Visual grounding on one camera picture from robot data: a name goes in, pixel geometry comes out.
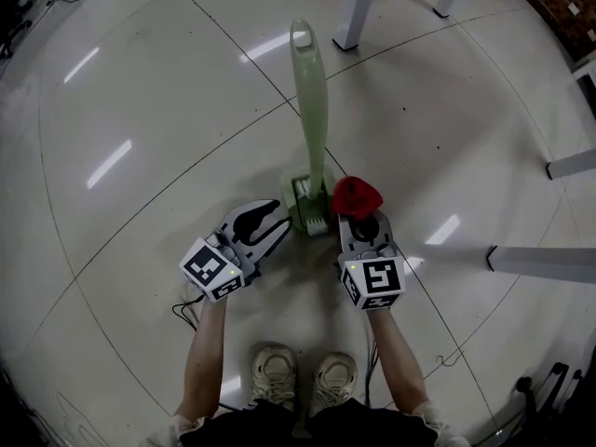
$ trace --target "red cloth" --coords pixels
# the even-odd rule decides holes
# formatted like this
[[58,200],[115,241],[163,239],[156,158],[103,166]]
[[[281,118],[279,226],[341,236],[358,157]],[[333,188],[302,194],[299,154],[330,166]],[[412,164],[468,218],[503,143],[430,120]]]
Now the red cloth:
[[381,194],[358,177],[344,177],[333,191],[333,213],[364,220],[383,204]]

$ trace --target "white sneaker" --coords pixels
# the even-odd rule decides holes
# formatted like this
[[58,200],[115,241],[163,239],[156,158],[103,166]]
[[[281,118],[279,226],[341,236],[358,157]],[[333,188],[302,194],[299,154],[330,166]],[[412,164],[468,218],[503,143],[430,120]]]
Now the white sneaker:
[[309,416],[313,417],[323,409],[339,406],[350,399],[357,378],[358,369],[351,356],[344,353],[331,353],[327,356],[315,372]]
[[284,345],[271,345],[252,363],[252,400],[268,400],[294,411],[296,357]]

